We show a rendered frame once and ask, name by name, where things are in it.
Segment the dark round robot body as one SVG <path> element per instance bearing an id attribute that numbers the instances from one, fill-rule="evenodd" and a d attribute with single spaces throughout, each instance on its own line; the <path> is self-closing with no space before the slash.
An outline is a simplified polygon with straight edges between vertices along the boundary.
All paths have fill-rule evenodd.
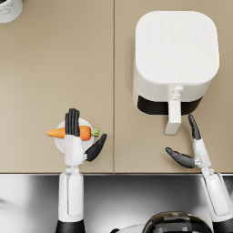
<path id="1" fill-rule="evenodd" d="M 213 233 L 201 218 L 180 211 L 156 214 L 146 224 L 115 228 L 110 233 Z"/>

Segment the white marbled pot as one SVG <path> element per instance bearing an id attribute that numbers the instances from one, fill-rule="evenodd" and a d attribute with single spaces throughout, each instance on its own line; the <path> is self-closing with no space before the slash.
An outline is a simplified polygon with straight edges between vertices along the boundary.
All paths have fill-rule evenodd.
<path id="1" fill-rule="evenodd" d="M 0 0 L 0 24 L 12 22 L 22 10 L 23 0 Z"/>

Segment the pale air fryer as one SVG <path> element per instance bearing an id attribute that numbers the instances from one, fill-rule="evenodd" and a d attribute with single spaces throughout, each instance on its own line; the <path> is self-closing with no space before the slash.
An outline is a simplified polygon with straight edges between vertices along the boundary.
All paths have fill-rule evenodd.
<path id="1" fill-rule="evenodd" d="M 168 116 L 167 135 L 197 108 L 218 68 L 218 33 L 208 16 L 153 11 L 138 20 L 133 102 L 145 114 Z"/>

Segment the small white round plate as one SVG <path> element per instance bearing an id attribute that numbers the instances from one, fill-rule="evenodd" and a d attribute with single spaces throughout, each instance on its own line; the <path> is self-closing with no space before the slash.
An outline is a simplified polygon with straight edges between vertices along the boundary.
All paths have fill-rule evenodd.
<path id="1" fill-rule="evenodd" d="M 88 150 L 94 143 L 94 137 L 91 135 L 92 126 L 83 118 L 79 119 L 80 137 L 83 140 L 83 149 Z M 64 152 L 64 139 L 55 138 L 56 147 L 60 152 Z"/>

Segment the orange carrot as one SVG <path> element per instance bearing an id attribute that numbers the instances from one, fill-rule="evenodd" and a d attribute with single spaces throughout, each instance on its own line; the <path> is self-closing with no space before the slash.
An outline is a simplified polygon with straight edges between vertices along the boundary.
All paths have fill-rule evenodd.
<path id="1" fill-rule="evenodd" d="M 80 126 L 80 137 L 82 140 L 87 141 L 91 137 L 97 137 L 99 135 L 99 129 L 92 129 L 89 126 Z M 51 137 L 64 138 L 66 134 L 66 129 L 64 127 L 53 129 L 46 132 Z"/>

